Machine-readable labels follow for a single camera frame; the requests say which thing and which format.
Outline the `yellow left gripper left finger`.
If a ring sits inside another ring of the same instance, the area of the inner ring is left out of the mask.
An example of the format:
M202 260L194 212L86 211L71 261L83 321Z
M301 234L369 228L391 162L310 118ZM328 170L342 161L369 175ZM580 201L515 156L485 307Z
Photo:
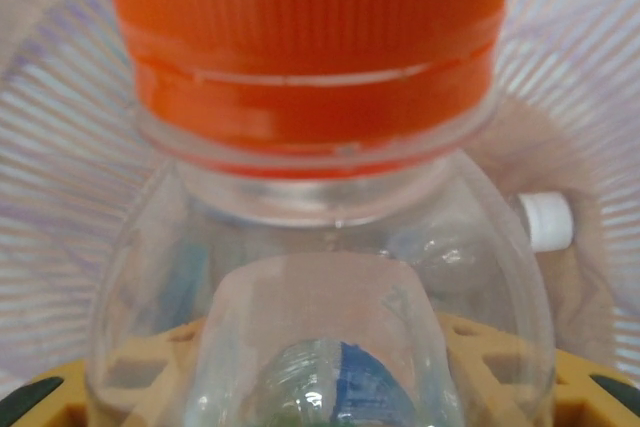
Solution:
M202 319L131 337L107 356L93 388L85 363L56 367L1 400L3 426L182 426Z

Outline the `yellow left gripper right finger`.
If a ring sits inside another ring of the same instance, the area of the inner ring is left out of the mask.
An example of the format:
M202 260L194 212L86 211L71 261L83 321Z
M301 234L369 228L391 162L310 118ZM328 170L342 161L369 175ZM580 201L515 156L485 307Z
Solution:
M639 389L622 374L468 319L446 319L452 375L469 426L637 426Z

